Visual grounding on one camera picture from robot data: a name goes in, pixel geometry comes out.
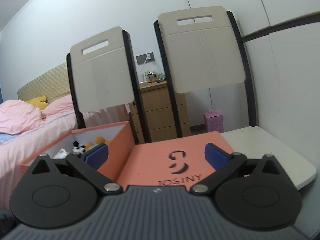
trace headboard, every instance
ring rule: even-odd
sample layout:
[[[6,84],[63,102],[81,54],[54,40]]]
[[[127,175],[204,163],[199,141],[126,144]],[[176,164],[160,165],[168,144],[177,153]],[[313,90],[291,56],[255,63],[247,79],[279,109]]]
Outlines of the headboard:
[[[36,97],[47,97],[50,104],[54,100],[70,94],[67,63],[63,63],[30,81],[18,90],[18,99],[28,101]]]

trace pink pillow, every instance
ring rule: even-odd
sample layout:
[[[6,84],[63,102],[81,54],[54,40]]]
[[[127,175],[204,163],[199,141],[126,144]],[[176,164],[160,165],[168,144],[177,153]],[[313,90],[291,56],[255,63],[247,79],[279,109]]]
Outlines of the pink pillow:
[[[0,133],[18,134],[43,123],[41,110],[21,100],[8,100],[0,105]]]
[[[70,110],[73,110],[73,103],[71,95],[67,95],[49,104],[44,110],[42,110],[41,115],[42,118],[45,118],[53,114],[63,113]]]

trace wooden dresser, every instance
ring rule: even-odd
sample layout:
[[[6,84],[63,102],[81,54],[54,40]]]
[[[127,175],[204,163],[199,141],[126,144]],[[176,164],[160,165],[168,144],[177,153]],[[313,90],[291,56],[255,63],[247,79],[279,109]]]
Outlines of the wooden dresser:
[[[140,88],[146,118],[153,142],[177,138],[167,82],[149,84]],[[176,93],[176,102],[183,137],[190,135],[190,125],[184,94]],[[140,143],[144,143],[135,103],[130,104],[132,119]]]

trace purple box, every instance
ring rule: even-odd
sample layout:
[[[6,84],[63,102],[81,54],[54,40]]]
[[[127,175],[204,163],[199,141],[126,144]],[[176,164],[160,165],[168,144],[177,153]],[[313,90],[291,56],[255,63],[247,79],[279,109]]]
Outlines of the purple box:
[[[218,131],[223,133],[223,117],[219,111],[209,110],[203,116],[207,132]]]

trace triangular cutout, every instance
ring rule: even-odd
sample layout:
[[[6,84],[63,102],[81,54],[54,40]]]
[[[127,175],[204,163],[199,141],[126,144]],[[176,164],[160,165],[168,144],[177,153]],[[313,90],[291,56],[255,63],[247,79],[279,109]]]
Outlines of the triangular cutout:
[[[50,172],[49,166],[47,165],[47,162],[45,160],[40,160],[37,166],[32,171],[32,174],[41,174],[46,172]]]
[[[262,172],[271,174],[280,174],[273,161],[268,160],[264,165]]]

